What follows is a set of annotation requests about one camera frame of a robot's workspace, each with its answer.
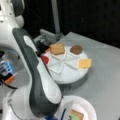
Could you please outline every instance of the wall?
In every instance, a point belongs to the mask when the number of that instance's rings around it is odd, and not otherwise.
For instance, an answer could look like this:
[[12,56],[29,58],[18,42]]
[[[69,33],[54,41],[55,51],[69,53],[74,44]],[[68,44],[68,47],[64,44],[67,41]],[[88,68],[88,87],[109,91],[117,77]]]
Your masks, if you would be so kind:
[[[25,28],[34,36],[40,28],[54,32],[50,0],[26,0]],[[76,32],[120,47],[120,0],[58,0],[61,32]]]

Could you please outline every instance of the white plate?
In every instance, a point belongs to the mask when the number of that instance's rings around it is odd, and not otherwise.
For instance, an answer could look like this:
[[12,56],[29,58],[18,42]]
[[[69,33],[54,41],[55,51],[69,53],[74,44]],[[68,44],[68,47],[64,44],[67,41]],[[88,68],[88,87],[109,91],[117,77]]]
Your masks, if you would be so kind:
[[83,120],[97,120],[97,115],[93,106],[85,99],[77,96],[64,96],[64,102],[73,100],[72,109],[84,114]]
[[52,55],[50,52],[44,54],[49,58],[49,63],[47,64],[49,72],[58,84],[76,82],[88,72],[88,68],[78,68],[79,60],[88,59],[87,55],[84,52],[79,55],[72,54],[70,48],[65,46],[65,54],[61,55]]

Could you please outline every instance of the robotic arm link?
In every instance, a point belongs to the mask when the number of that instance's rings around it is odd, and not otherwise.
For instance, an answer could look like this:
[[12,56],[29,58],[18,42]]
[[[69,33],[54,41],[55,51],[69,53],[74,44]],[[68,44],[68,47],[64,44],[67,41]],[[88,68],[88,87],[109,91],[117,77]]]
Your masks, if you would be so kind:
[[9,120],[14,120],[8,112],[16,116],[15,120],[39,120],[43,116],[55,114],[62,96],[42,59],[36,56],[37,49],[32,38],[27,31],[19,27],[12,1],[0,0],[0,21],[2,20],[0,33],[3,33],[0,36],[0,47],[14,50],[19,54],[29,74],[29,84],[9,93],[4,98],[2,120],[8,120],[8,116]]

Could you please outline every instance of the food item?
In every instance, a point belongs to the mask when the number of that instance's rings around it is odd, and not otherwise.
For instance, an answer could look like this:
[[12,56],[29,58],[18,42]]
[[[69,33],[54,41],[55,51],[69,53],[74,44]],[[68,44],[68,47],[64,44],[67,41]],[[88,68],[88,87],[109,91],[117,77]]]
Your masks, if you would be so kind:
[[49,58],[47,56],[42,56],[42,60],[44,61],[45,64],[48,64]]
[[84,115],[80,112],[77,112],[75,110],[71,111],[71,114],[69,116],[69,120],[83,120]]
[[92,65],[91,59],[82,59],[79,60],[78,68],[90,68]]
[[52,44],[50,45],[50,52],[53,55],[64,54],[65,53],[64,45],[62,43]]
[[79,45],[75,45],[70,49],[70,52],[75,54],[75,55],[79,55],[80,53],[82,53],[82,47]]

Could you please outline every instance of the gray table surface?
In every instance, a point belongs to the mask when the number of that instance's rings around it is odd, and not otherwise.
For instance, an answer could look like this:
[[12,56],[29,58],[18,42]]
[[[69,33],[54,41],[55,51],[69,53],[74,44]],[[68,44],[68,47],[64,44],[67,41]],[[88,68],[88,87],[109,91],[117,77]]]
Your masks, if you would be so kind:
[[[76,95],[88,100],[95,108],[98,120],[118,120],[120,117],[120,49],[75,33],[69,33],[61,42],[66,46],[81,45],[84,52],[92,59],[92,68],[88,72],[87,80],[79,88],[64,95]],[[27,77],[26,71],[21,71],[12,85],[20,87],[27,84]]]

